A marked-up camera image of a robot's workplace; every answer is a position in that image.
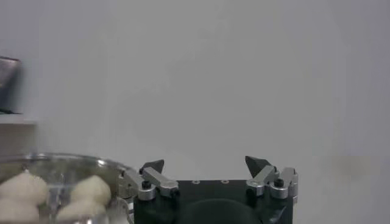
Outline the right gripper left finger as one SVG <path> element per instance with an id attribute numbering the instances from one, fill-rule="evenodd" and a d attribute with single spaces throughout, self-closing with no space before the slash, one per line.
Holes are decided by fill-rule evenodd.
<path id="1" fill-rule="evenodd" d="M 179 182 L 162 174 L 163 159 L 146 162 L 139 170 L 127 169 L 118 177 L 118 195 L 122 198 L 137 197 L 141 201 L 151 201 L 159 193 L 163 197 L 174 198 L 179 193 Z"/>

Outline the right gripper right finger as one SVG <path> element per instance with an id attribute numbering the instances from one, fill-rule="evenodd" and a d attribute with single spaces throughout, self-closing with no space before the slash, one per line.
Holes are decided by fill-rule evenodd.
<path id="1" fill-rule="evenodd" d="M 299 175 L 295 168 L 285 167 L 279 171 L 268 160 L 253 156 L 245 156 L 245 162 L 252 176 L 246 180 L 246 186 L 256 197 L 267 189 L 272 198 L 297 200 Z"/>

